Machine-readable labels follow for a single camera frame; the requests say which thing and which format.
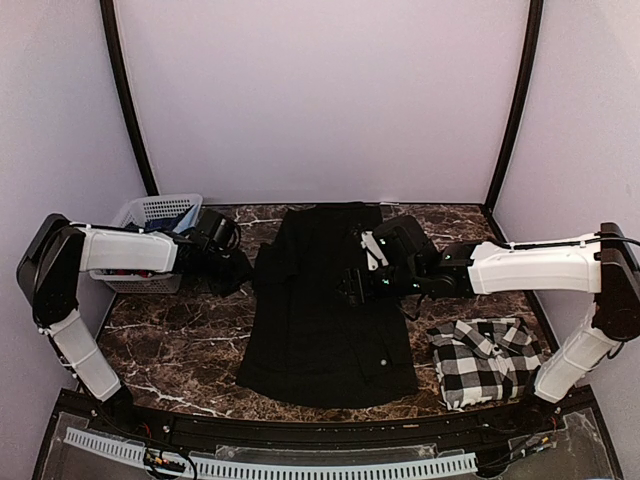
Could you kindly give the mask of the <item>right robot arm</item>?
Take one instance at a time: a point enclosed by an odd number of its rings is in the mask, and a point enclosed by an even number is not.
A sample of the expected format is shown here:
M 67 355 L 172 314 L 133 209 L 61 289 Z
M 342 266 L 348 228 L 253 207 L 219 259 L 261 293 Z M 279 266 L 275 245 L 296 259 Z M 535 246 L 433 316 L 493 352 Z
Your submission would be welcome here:
M 338 290 L 353 306 L 372 299 L 419 295 L 467 298 L 503 291 L 567 290 L 594 297 L 594 307 L 533 377 L 532 394 L 510 413 L 521 434 L 534 432 L 549 405 L 612 350 L 639 335 L 639 263 L 615 223 L 596 233 L 534 243 L 498 240 L 438 249 L 412 216 L 360 232 L 366 258 L 342 274 Z

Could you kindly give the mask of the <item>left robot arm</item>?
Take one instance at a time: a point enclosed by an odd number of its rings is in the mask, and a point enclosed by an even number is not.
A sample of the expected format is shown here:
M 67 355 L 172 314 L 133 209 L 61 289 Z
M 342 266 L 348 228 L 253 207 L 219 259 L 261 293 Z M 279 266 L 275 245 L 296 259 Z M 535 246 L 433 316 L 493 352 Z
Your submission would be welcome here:
M 58 213 L 45 218 L 18 263 L 17 284 L 63 367 L 105 403 L 103 421 L 131 436 L 141 427 L 140 412 L 119 398 L 128 389 L 81 314 L 82 277 L 107 270 L 201 277 L 225 297 L 251 279 L 253 267 L 241 249 L 239 226 L 210 208 L 181 232 L 80 223 Z

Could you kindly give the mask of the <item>black long sleeve shirt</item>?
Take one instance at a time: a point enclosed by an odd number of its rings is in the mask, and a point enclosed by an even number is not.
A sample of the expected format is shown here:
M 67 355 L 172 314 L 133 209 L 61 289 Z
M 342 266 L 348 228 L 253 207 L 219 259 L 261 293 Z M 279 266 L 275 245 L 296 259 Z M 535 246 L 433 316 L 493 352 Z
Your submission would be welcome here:
M 285 213 L 260 247 L 256 312 L 237 385 L 318 408 L 367 408 L 418 391 L 408 330 L 392 299 L 354 307 L 340 295 L 349 268 L 365 268 L 360 233 L 379 207 L 326 204 Z

